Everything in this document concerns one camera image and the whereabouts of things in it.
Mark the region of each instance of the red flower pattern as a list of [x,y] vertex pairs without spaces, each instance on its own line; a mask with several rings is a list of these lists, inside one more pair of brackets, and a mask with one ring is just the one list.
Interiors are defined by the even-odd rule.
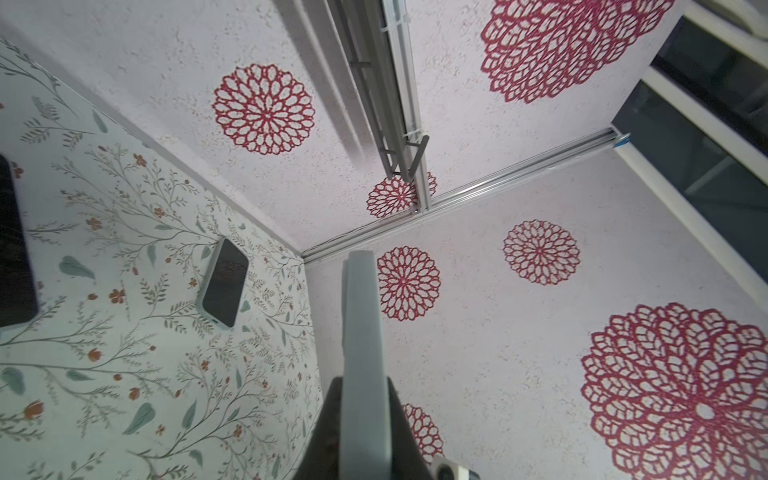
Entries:
[[571,234],[543,220],[515,225],[504,239],[504,254],[519,276],[541,285],[567,280],[581,262],[581,252]]
[[592,428],[635,480],[768,478],[768,343],[717,310],[637,306],[581,359]]
[[13,176],[16,178],[21,178],[22,174],[24,173],[24,169],[19,167],[16,162],[11,162],[11,167],[13,170]]
[[[432,196],[437,191],[437,179],[429,172],[427,172],[427,178],[429,195]],[[416,205],[417,198],[414,184],[407,184],[400,177],[394,177],[391,180],[385,178],[383,182],[377,184],[368,194],[366,203],[371,215],[384,218]]]
[[91,217],[88,220],[85,221],[87,225],[91,227],[91,230],[96,231],[102,228],[101,221],[99,221],[96,217]]
[[432,463],[434,455],[439,454],[443,456],[440,430],[432,423],[432,417],[424,413],[424,410],[421,408],[410,403],[403,405],[402,410],[406,414],[416,443],[419,444],[419,451],[421,451],[422,457],[428,463]]
[[619,59],[674,0],[496,0],[482,71],[506,101],[554,97]]
[[113,289],[109,294],[109,301],[112,303],[123,303],[125,301],[125,290]]
[[90,352],[88,352],[88,359],[92,362],[98,362],[101,358],[101,352],[99,352],[97,349],[92,349]]
[[43,402],[40,400],[35,400],[34,402],[27,405],[27,408],[24,409],[24,418],[27,420],[36,419],[43,414],[44,410],[45,407],[43,406]]
[[262,155],[291,151],[315,125],[304,85],[275,65],[252,64],[222,78],[216,121],[235,145]]
[[378,261],[382,311],[391,319],[424,316],[440,296],[440,270],[426,252],[397,247]]

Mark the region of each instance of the white ceiling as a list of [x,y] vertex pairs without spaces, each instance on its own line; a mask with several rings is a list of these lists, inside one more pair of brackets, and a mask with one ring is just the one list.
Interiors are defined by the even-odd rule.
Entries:
[[[525,103],[490,91],[481,71],[492,0],[410,1],[437,194],[607,126],[680,17],[679,3],[585,83]],[[366,200],[383,170],[324,2],[2,0],[0,22],[42,53],[43,66],[63,68],[295,248],[375,220]],[[214,92],[252,64],[289,72],[311,97],[302,110],[309,137],[290,151],[249,151],[217,123]]]

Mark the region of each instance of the glass pane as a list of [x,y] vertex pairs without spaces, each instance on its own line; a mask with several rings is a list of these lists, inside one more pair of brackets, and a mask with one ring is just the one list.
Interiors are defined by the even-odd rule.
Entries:
[[768,187],[642,82],[614,125],[768,281]]
[[685,18],[653,66],[768,154],[766,69]]

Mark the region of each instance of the textured white wall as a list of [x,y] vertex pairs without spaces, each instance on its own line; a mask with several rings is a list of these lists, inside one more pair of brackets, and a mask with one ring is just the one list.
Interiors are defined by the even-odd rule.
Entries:
[[[505,260],[508,231],[537,218],[568,230],[581,252],[556,285],[531,283]],[[612,151],[361,249],[379,257],[403,246],[434,260],[441,285],[424,316],[382,315],[387,372],[403,402],[432,416],[445,456],[483,478],[630,478],[612,465],[580,392],[590,335],[612,315],[678,302],[768,329]],[[341,272],[342,258],[307,268],[324,387],[343,372]]]
[[[438,194],[605,127],[682,4],[586,84],[526,104],[505,103],[480,71],[493,1],[410,2]],[[366,200],[382,168],[324,2],[4,0],[2,7],[2,30],[41,52],[43,65],[103,99],[294,247],[375,220]],[[214,90],[252,63],[289,71],[313,97],[315,125],[291,152],[249,152],[216,123]]]

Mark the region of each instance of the smartphone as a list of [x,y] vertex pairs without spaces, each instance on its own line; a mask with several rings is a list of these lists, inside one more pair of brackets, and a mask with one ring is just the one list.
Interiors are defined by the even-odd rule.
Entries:
[[0,326],[25,323],[38,314],[35,280],[13,187],[13,176],[22,171],[0,155]]
[[197,295],[198,313],[233,327],[247,273],[248,258],[229,239],[222,238]]

